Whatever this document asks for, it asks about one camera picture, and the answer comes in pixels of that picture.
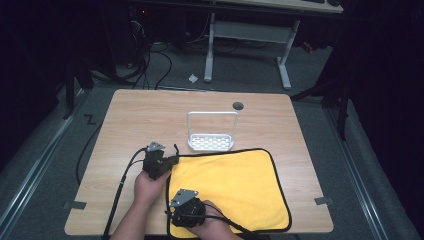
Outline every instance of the yellow microfiber towel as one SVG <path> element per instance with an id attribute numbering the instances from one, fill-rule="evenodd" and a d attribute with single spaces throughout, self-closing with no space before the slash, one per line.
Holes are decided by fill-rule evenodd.
<path id="1" fill-rule="evenodd" d="M 290 211 L 275 165 L 264 149 L 181 155 L 167 184 L 167 204 L 179 189 L 198 191 L 201 201 L 212 201 L 226 217 L 250 231 L 284 232 L 290 228 Z M 196 237 L 170 220 L 168 234 Z"/>

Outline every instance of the wire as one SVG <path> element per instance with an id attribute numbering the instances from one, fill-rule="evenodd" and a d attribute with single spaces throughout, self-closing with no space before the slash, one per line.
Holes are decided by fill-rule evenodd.
<path id="1" fill-rule="evenodd" d="M 203 37 L 203 35 L 205 34 L 206 29 L 208 28 L 208 23 L 209 23 L 210 17 L 211 17 L 211 14 L 209 13 L 208 17 L 206 18 L 205 27 L 203 28 L 202 33 L 196 39 L 189 41 L 189 42 L 186 42 L 186 43 L 190 44 L 190 43 L 194 43 L 194 42 L 202 41 L 203 39 L 206 39 L 206 37 Z"/>
<path id="2" fill-rule="evenodd" d="M 165 73 L 165 75 L 161 78 L 161 79 L 159 79 L 159 81 L 156 83 L 156 86 L 155 86 L 155 90 L 157 90 L 158 89 L 158 86 L 159 86 L 159 84 L 162 82 L 162 80 L 166 77 L 166 76 L 168 76 L 168 74 L 169 74 L 169 72 L 171 72 L 171 68 L 172 68 L 172 60 L 171 60 L 171 58 L 169 58 L 167 55 L 165 55 L 164 53 L 161 53 L 161 52 L 156 52 L 157 54 L 160 54 L 160 55 L 162 55 L 162 56 L 164 56 L 164 57 L 166 57 L 168 60 L 169 60 L 169 69 L 168 69 L 168 71 Z"/>
<path id="3" fill-rule="evenodd" d="M 96 135 L 96 133 L 100 130 L 100 128 L 102 127 L 102 125 L 103 125 L 103 123 L 100 123 L 100 125 L 97 127 L 97 129 L 91 134 L 90 138 L 87 140 L 87 142 L 84 145 L 84 148 L 82 149 L 82 151 L 80 153 L 80 156 L 79 156 L 78 161 L 77 161 L 77 166 L 75 168 L 75 176 L 77 178 L 78 185 L 81 185 L 81 179 L 79 177 L 79 168 L 80 168 L 82 156 L 84 155 L 85 150 L 87 150 L 88 144 L 91 142 L 91 140 Z"/>
<path id="4" fill-rule="evenodd" d="M 146 74 L 147 74 L 147 68 L 149 67 L 149 65 L 150 65 L 150 51 L 151 51 L 151 46 L 150 46 L 150 48 L 149 48 L 149 51 L 148 51 L 148 54 L 147 54 L 147 63 L 146 63 L 146 67 L 145 67 L 145 69 L 144 69 L 144 72 L 142 72 L 141 74 L 140 74 L 140 76 L 138 76 L 138 78 L 137 78 L 137 80 L 134 82 L 134 84 L 133 84 L 133 86 L 132 86 L 132 89 L 134 89 L 136 86 L 137 86 L 137 84 L 138 84 L 138 82 L 140 81 L 140 79 L 141 79 L 141 77 L 144 75 L 144 79 L 145 79 L 145 81 L 147 81 L 147 78 L 146 78 Z"/>
<path id="5" fill-rule="evenodd" d="M 188 217 L 188 218 L 212 218 L 212 219 L 217 219 L 217 220 L 221 220 L 223 222 L 225 222 L 226 224 L 234 227 L 235 229 L 241 231 L 244 234 L 249 235 L 250 237 L 253 237 L 253 239 L 267 239 L 264 236 L 259 235 L 258 233 L 252 232 L 244 227 L 242 227 L 241 225 L 231 221 L 231 219 L 225 217 L 224 215 L 222 215 L 222 217 L 219 216 L 215 216 L 215 215 L 188 215 L 188 214 L 181 214 L 181 217 Z"/>
<path id="6" fill-rule="evenodd" d="M 124 183 L 125 183 L 125 179 L 127 178 L 128 170 L 131 168 L 131 166 L 134 163 L 141 161 L 141 160 L 137 160 L 137 161 L 134 162 L 134 159 L 135 159 L 135 157 L 137 157 L 137 155 L 140 152 L 142 152 L 142 151 L 145 152 L 146 149 L 147 148 L 141 148 L 137 152 L 134 153 L 134 155 L 132 156 L 130 162 L 127 165 L 127 168 L 125 169 L 124 175 L 122 175 L 121 181 L 119 182 L 118 190 L 116 191 L 115 200 L 113 201 L 112 209 L 110 210 L 109 219 L 107 221 L 107 224 L 106 224 L 106 227 L 105 227 L 105 231 L 104 231 L 103 236 L 102 236 L 102 239 L 103 240 L 109 239 L 110 226 L 112 225 L 112 220 L 113 220 L 113 217 L 115 216 L 116 208 L 118 206 L 119 198 L 121 197 L 122 188 L 124 187 Z"/>

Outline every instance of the black cable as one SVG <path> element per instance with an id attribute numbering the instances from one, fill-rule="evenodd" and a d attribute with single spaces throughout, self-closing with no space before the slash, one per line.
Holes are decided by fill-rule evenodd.
<path id="1" fill-rule="evenodd" d="M 100 125 L 97 127 L 96 131 L 94 131 L 93 134 L 91 134 L 90 138 L 87 140 L 87 142 L 84 145 L 84 148 L 82 149 L 82 151 L 80 153 L 80 156 L 79 156 L 78 161 L 77 161 L 77 166 L 75 168 L 75 176 L 77 178 L 78 185 L 81 185 L 81 180 L 80 180 L 80 177 L 79 177 L 79 166 L 81 164 L 82 156 L 84 155 L 85 150 L 87 150 L 88 144 L 91 142 L 91 140 L 96 135 L 96 133 L 100 130 L 100 128 L 102 127 L 102 125 L 103 125 L 103 123 L 100 123 Z"/>
<path id="2" fill-rule="evenodd" d="M 156 83 L 156 86 L 155 86 L 155 90 L 157 90 L 158 89 L 158 86 L 159 86 L 159 84 L 160 84 L 160 82 L 162 82 L 162 80 L 166 77 L 166 76 L 168 76 L 168 74 L 169 74 L 169 72 L 171 72 L 171 68 L 172 68 L 172 60 L 171 60 L 171 58 L 169 58 L 167 55 L 165 55 L 164 53 L 161 53 L 161 52 L 156 52 L 157 54 L 160 54 L 160 55 L 162 55 L 162 56 L 164 56 L 164 57 L 166 57 L 168 60 L 169 60 L 169 69 L 168 69 L 168 71 L 165 73 L 165 75 L 161 78 L 161 79 L 159 79 L 159 81 Z"/>
<path id="3" fill-rule="evenodd" d="M 134 84 L 132 86 L 132 89 L 134 89 L 137 86 L 138 82 L 140 81 L 140 79 L 143 75 L 144 75 L 145 81 L 147 81 L 146 74 L 147 74 L 147 68 L 150 65 L 150 51 L 151 51 L 151 47 L 149 48 L 149 51 L 148 51 L 148 54 L 147 54 L 147 63 L 146 63 L 146 67 L 144 68 L 144 72 L 142 72 L 140 74 L 140 76 L 138 76 L 137 80 L 134 82 Z"/>
<path id="4" fill-rule="evenodd" d="M 236 51 L 239 47 L 239 41 L 237 39 L 218 39 L 217 43 L 219 43 L 219 42 L 221 42 L 221 44 L 223 44 L 223 45 L 229 45 L 229 44 L 226 44 L 226 42 L 229 42 L 229 43 L 234 42 L 235 46 L 233 47 L 233 49 L 231 49 L 229 51 L 220 51 L 220 50 L 217 49 L 218 46 L 215 46 L 213 49 L 214 49 L 214 51 L 216 51 L 218 53 L 232 53 L 232 52 Z"/>
<path id="5" fill-rule="evenodd" d="M 233 222 L 231 219 L 225 217 L 224 215 L 222 215 L 222 217 L 219 216 L 215 216 L 215 215 L 188 215 L 188 214 L 181 214 L 181 217 L 189 217 L 189 218 L 212 218 L 212 219 L 217 219 L 217 220 L 221 220 L 223 222 L 225 222 L 226 224 L 234 227 L 235 229 L 241 231 L 244 234 L 247 234 L 248 236 L 252 237 L 253 239 L 267 239 L 261 235 L 259 235 L 258 233 L 252 232 L 246 228 L 244 228 L 243 226 Z"/>
<path id="6" fill-rule="evenodd" d="M 122 188 L 124 187 L 124 183 L 125 183 L 125 179 L 127 178 L 128 170 L 135 163 L 135 162 L 133 162 L 135 157 L 142 151 L 146 151 L 146 148 L 139 149 L 137 152 L 134 153 L 130 162 L 127 165 L 127 168 L 125 169 L 124 175 L 122 175 L 121 182 L 119 183 L 118 190 L 116 191 L 115 200 L 113 201 L 112 209 L 110 210 L 109 219 L 107 220 L 105 231 L 104 231 L 103 236 L 102 236 L 103 240 L 109 239 L 110 226 L 112 225 L 112 220 L 113 220 L 113 217 L 115 216 L 116 208 L 118 206 L 119 198 L 121 197 Z"/>

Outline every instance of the wooden table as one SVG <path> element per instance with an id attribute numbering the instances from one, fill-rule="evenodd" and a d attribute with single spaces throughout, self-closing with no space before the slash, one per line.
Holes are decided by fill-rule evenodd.
<path id="1" fill-rule="evenodd" d="M 195 154 L 187 143 L 187 113 L 234 111 L 241 102 L 232 150 L 264 148 L 275 161 L 281 186 L 290 208 L 291 233 L 330 232 L 333 223 L 323 197 L 292 103 L 283 94 L 118 90 L 91 155 L 76 201 L 84 210 L 72 209 L 66 222 L 69 235 L 103 234 L 119 181 L 132 155 L 150 142 L 166 146 L 165 156 Z M 133 201 L 134 179 L 142 169 L 128 172 L 111 233 Z M 147 234 L 166 234 L 165 191 L 148 217 Z"/>

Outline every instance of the table leg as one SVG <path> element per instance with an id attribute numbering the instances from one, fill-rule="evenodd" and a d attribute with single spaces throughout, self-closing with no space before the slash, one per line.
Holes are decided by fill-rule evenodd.
<path id="1" fill-rule="evenodd" d="M 215 34 L 215 13 L 211 13 L 211 23 L 209 27 L 209 48 L 208 55 L 206 56 L 205 66 L 205 82 L 212 81 L 212 69 L 213 69 L 213 40 Z"/>
<path id="2" fill-rule="evenodd" d="M 281 80 L 283 82 L 283 88 L 286 90 L 291 89 L 289 75 L 287 74 L 286 61 L 290 53 L 290 49 L 293 45 L 294 38 L 296 37 L 297 29 L 299 28 L 300 20 L 296 20 L 293 23 L 290 34 L 287 39 L 286 47 L 282 57 L 277 58 L 278 69 L 280 70 Z"/>

